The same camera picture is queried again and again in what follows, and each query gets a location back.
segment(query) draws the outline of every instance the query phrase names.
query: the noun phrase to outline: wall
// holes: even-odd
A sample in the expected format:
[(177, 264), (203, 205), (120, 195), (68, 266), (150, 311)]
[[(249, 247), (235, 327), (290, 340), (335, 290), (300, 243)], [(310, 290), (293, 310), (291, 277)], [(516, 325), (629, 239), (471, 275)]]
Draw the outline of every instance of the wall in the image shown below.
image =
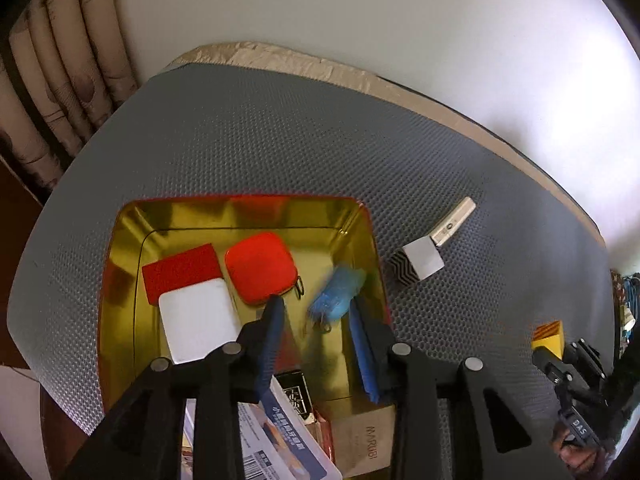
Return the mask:
[(9, 292), (42, 206), (0, 160), (0, 365), (27, 368), (6, 327)]
[(640, 270), (640, 61), (601, 0), (117, 0), (140, 79), (260, 40), (392, 79), (520, 149)]
[(40, 429), (40, 383), (28, 370), (0, 366), (0, 433), (32, 480), (50, 480)]

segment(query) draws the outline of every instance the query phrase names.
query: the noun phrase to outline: table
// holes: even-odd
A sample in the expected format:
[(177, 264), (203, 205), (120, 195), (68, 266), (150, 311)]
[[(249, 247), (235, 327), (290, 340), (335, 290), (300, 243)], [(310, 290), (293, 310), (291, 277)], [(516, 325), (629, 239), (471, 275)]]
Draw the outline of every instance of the table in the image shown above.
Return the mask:
[(97, 307), (117, 212), (142, 198), (249, 192), (362, 200), (383, 260), (471, 196), (478, 208), (443, 248), (444, 269), (407, 288), (383, 266), (397, 335), (434, 357), (481, 357), (541, 425), (555, 397), (530, 364), (537, 325), (562, 319), (567, 339), (586, 338), (612, 362), (604, 243), (539, 168), (453, 110), (369, 73), (222, 44), (182, 56), (100, 129), (18, 267), (11, 334), (85, 431), (102, 416)]

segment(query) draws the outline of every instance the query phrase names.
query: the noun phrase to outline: metal screw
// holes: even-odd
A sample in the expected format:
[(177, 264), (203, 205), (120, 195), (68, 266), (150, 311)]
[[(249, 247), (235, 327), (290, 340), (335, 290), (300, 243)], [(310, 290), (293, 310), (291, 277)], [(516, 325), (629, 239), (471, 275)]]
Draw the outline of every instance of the metal screw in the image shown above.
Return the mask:
[(465, 360), (465, 366), (472, 372), (479, 372), (482, 370), (484, 363), (477, 357), (467, 357)]
[(164, 372), (169, 367), (169, 359), (158, 357), (151, 361), (151, 369), (155, 372)]
[(391, 351), (396, 355), (409, 355), (411, 347), (407, 343), (395, 343), (391, 347)]
[(222, 347), (222, 351), (227, 355), (236, 355), (242, 351), (242, 345), (235, 341), (231, 341), (229, 343), (225, 343)]

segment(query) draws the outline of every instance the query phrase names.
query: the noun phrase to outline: white block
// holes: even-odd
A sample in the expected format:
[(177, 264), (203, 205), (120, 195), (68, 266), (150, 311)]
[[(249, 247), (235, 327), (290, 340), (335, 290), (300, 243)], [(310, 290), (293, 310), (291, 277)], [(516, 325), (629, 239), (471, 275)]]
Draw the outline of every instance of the white block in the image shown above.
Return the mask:
[(240, 320), (225, 280), (217, 278), (160, 295), (160, 315), (174, 363), (202, 359), (235, 341)]

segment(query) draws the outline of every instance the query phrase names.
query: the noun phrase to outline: curtain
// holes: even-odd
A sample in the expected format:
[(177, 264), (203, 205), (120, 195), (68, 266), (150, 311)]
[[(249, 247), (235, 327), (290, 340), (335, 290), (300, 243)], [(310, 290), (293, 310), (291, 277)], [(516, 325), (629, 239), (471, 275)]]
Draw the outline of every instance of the curtain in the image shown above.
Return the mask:
[(0, 142), (50, 191), (68, 164), (60, 159), (77, 156), (138, 88), (114, 0), (31, 0), (9, 45), (33, 106), (0, 59)]

